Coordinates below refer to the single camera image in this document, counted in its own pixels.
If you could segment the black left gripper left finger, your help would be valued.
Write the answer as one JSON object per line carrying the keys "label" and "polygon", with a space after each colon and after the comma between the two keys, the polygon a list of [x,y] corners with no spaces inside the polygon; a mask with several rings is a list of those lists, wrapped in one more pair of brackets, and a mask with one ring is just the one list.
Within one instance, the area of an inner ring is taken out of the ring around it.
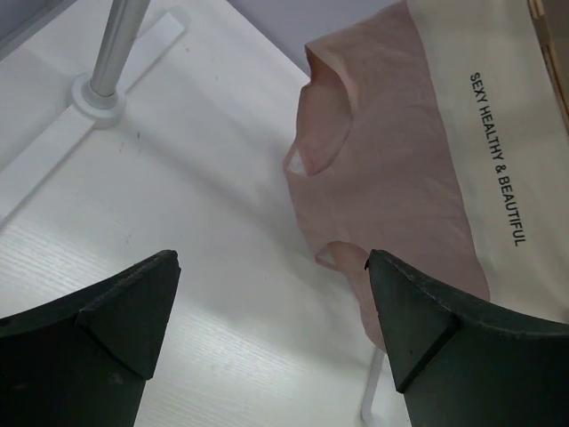
{"label": "black left gripper left finger", "polygon": [[1,320],[3,426],[132,426],[181,269],[164,250]]}

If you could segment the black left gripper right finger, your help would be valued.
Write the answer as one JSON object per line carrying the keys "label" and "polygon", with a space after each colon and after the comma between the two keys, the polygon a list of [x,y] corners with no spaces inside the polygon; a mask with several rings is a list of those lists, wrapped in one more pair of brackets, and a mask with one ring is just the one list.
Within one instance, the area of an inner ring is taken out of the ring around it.
{"label": "black left gripper right finger", "polygon": [[365,264],[413,426],[566,426],[568,326],[481,300],[383,250]]}

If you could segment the pink underwear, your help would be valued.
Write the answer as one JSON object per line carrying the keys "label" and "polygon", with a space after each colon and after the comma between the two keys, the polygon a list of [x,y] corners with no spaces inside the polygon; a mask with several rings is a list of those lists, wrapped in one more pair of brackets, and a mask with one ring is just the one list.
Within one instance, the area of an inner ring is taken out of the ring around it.
{"label": "pink underwear", "polygon": [[482,300],[568,320],[568,129],[538,1],[400,1],[306,47],[284,173],[315,260],[384,343],[385,250]]}

